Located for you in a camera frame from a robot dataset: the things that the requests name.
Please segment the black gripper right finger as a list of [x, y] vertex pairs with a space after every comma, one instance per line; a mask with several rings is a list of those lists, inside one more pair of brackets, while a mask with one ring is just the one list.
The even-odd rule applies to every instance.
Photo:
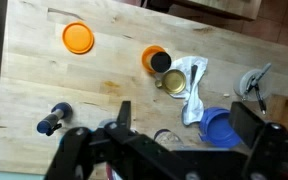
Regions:
[[248, 109], [242, 102], [233, 102], [229, 124], [244, 144], [252, 148], [265, 122]]

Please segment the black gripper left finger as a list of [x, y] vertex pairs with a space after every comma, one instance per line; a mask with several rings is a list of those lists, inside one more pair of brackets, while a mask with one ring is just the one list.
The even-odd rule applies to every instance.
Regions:
[[131, 102], [123, 101], [116, 120], [121, 127], [130, 128], [131, 126]]

